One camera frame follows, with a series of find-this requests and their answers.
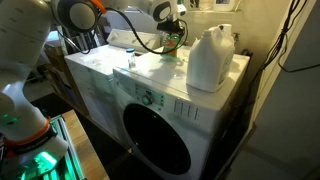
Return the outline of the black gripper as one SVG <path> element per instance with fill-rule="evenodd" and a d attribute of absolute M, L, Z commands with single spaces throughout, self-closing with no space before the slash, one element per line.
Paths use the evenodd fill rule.
<path fill-rule="evenodd" d="M 163 31 L 169 34 L 178 34 L 180 36 L 182 36 L 185 33 L 185 29 L 181 26 L 179 20 L 175 20 L 175 21 L 167 20 L 165 22 L 159 23 L 157 25 L 157 29 L 159 31 Z"/>

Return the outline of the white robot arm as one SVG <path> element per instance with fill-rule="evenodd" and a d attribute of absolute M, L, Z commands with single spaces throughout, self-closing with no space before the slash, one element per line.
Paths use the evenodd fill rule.
<path fill-rule="evenodd" d="M 54 25 L 79 33 L 95 29 L 99 16 L 134 7 L 180 33 L 178 0 L 0 0 L 0 132 L 6 150 L 1 180 L 31 180 L 54 170 L 68 150 L 23 87 Z"/>

